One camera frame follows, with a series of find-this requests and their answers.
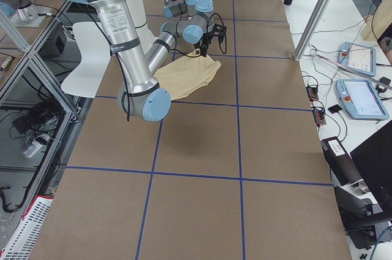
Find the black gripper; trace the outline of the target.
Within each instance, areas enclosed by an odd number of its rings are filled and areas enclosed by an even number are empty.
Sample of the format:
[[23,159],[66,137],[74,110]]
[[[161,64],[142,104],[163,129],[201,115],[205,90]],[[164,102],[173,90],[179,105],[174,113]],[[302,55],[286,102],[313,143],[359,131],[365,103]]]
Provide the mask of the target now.
[[207,56],[208,47],[211,44],[212,39],[214,38],[214,34],[215,34],[214,28],[211,31],[204,33],[202,45],[201,46],[199,46],[199,44],[194,45],[196,55],[202,55],[202,57]]

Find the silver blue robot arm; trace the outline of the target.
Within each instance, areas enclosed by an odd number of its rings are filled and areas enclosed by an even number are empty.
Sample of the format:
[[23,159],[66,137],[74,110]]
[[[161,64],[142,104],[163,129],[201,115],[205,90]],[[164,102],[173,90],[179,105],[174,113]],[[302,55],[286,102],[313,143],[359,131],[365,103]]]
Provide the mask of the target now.
[[200,41],[208,26],[205,13],[197,10],[197,5],[190,5],[186,0],[164,0],[164,15],[174,18],[181,15],[190,16],[185,21],[169,21],[161,29],[160,36],[154,46],[163,46],[168,52],[178,39],[182,39],[195,46],[195,57],[201,56]]
[[128,116],[160,121],[170,110],[169,92],[154,77],[177,39],[197,44],[212,28],[212,0],[196,0],[195,6],[165,0],[166,17],[188,13],[186,21],[169,21],[151,48],[144,52],[126,0],[65,0],[95,8],[111,52],[121,65],[124,88],[119,103]]

